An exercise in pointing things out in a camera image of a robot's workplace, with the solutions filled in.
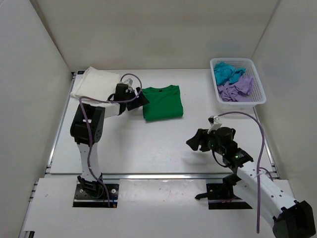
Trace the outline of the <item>green t-shirt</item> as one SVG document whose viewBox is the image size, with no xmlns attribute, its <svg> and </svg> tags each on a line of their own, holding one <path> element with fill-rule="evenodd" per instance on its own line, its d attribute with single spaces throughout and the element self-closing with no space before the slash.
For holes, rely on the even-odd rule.
<svg viewBox="0 0 317 238">
<path fill-rule="evenodd" d="M 143 117 L 146 122 L 183 117 L 184 110 L 178 85 L 164 88 L 148 87 L 142 92 L 149 101 L 143 106 Z"/>
</svg>

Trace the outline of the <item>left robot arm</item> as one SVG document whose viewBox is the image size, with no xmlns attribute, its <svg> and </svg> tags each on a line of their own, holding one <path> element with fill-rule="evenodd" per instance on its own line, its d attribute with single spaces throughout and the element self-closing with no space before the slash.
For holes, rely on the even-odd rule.
<svg viewBox="0 0 317 238">
<path fill-rule="evenodd" d="M 97 152 L 104 120 L 148 103 L 142 87 L 133 89 L 127 83 L 118 83 L 115 92 L 106 101 L 87 96 L 79 98 L 79 106 L 71 124 L 70 134 L 81 156 L 82 174 L 78 176 L 78 181 L 92 197 L 101 196 L 104 190 Z"/>
</svg>

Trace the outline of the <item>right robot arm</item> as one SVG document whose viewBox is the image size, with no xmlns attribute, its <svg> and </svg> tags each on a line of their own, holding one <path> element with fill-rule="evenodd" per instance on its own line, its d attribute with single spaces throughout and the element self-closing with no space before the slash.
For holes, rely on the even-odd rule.
<svg viewBox="0 0 317 238">
<path fill-rule="evenodd" d="M 235 129 L 198 129 L 187 145 L 194 151 L 212 151 L 222 156 L 232 174 L 221 184 L 195 198 L 222 202 L 240 198 L 251 208 L 260 208 L 260 216 L 271 226 L 276 238 L 311 238 L 316 234 L 313 209 L 285 193 L 266 174 L 257 170 L 253 158 L 233 140 Z"/>
</svg>

